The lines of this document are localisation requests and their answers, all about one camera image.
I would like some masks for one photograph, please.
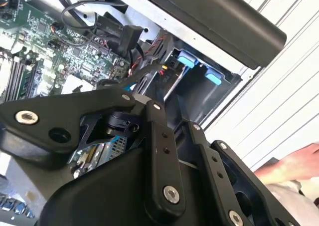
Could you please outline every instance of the person's arm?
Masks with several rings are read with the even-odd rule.
[[[308,145],[279,162],[259,168],[255,175],[265,185],[319,176],[319,144]]]

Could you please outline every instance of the white wall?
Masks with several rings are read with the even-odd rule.
[[[257,169],[319,141],[319,0],[245,0],[283,30],[284,50],[207,129]]]

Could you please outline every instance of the mounting hole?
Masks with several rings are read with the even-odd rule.
[[[165,154],[169,154],[170,153],[170,150],[168,148],[164,148],[163,151],[164,151]]]
[[[49,137],[51,140],[63,144],[71,140],[71,134],[63,128],[53,128],[49,131]]]
[[[278,226],[285,226],[284,222],[282,222],[279,218],[275,218],[275,221]]]
[[[223,179],[223,178],[224,178],[223,174],[222,174],[222,173],[220,173],[220,172],[217,172],[217,175],[218,175],[218,176],[219,176],[219,178],[221,178],[221,179]]]
[[[140,126],[138,124],[134,124],[130,127],[130,131],[133,133],[138,132],[139,129],[140,129]]]

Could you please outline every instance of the blue plastic tab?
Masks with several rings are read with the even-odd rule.
[[[180,63],[183,63],[184,65],[188,66],[189,68],[194,68],[194,66],[197,63],[197,59],[194,56],[191,56],[183,50],[180,52],[177,60]]]
[[[220,73],[217,71],[209,68],[205,74],[205,77],[209,79],[211,82],[215,83],[216,85],[221,84],[221,78],[223,77]]]

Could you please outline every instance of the bolt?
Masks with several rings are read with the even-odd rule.
[[[154,104],[153,106],[155,107],[155,109],[160,110],[160,106],[159,105]]]
[[[244,225],[243,220],[241,219],[239,214],[237,214],[235,211],[233,211],[233,210],[229,211],[229,217],[235,226],[243,226]]]
[[[37,114],[28,110],[21,110],[15,114],[15,119],[17,122],[23,125],[33,125],[38,122],[39,117]]]
[[[172,204],[177,204],[179,202],[179,193],[173,186],[166,186],[163,189],[163,194],[165,199]]]
[[[227,146],[224,143],[219,143],[219,145],[223,150],[227,150]]]
[[[196,125],[196,124],[194,124],[194,128],[195,128],[196,130],[200,130],[200,127],[199,127],[198,125]]]
[[[130,97],[127,96],[127,95],[124,95],[124,94],[122,95],[122,98],[125,99],[125,100],[130,100]]]

